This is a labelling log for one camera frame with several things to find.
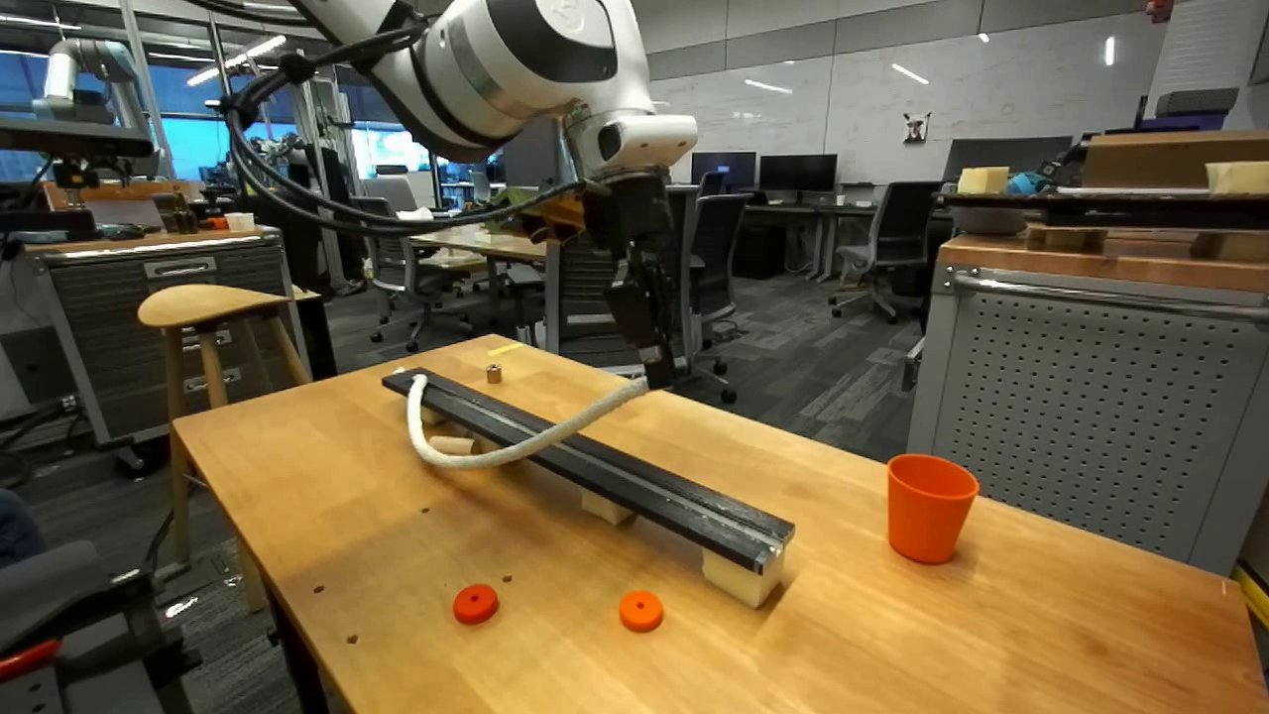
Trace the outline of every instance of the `person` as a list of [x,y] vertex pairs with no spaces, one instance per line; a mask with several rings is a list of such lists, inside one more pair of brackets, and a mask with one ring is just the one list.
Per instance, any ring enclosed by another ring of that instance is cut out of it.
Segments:
[[43,553],[43,540],[28,503],[17,494],[0,487],[0,568],[20,564],[36,553]]

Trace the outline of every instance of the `orange object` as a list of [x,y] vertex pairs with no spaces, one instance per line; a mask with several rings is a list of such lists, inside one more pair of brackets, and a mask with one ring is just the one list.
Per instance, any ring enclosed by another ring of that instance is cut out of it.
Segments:
[[499,610],[499,593],[488,584],[467,584],[458,601],[451,601],[451,614],[462,623],[483,623]]
[[981,480],[946,458],[902,451],[888,462],[888,544],[917,564],[947,564],[956,557]]
[[655,629],[663,629],[668,606],[651,593],[626,593],[619,614],[623,614],[623,629],[633,629],[633,632],[655,632]]

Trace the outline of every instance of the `cabinet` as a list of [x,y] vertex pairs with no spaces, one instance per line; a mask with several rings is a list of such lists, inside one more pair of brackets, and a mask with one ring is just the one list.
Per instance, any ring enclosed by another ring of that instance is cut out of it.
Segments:
[[1269,264],[942,256],[907,450],[1229,577],[1269,486]]

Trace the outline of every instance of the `fluorescent light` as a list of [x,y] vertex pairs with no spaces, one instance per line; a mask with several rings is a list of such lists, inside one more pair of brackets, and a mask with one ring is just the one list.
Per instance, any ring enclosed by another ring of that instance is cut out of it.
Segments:
[[904,68],[904,65],[888,65],[888,68],[902,72],[902,77],[907,77],[913,84],[927,88],[927,78],[917,77],[913,68]]
[[745,88],[769,90],[769,94],[792,94],[792,88],[745,78]]
[[[232,56],[232,59],[225,59],[225,72],[237,68],[237,65],[258,59],[258,56],[270,56],[270,52],[281,48],[281,44],[288,44],[288,36],[270,36],[270,41],[264,41],[264,44]],[[208,84],[208,78],[215,78],[215,77],[217,77],[217,68],[208,68],[208,72],[192,77],[188,88],[200,88],[200,84]]]
[[1120,59],[1120,41],[1108,36],[1104,65],[1115,68],[1115,59]]

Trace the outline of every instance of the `small orange piece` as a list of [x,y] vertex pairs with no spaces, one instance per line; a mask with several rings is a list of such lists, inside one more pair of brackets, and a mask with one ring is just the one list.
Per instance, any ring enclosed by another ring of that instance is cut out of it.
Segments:
[[483,623],[499,610],[499,593],[488,584],[467,584],[458,601],[451,601],[451,614],[462,623]]
[[633,632],[655,632],[663,629],[668,606],[655,593],[626,593],[619,614]]

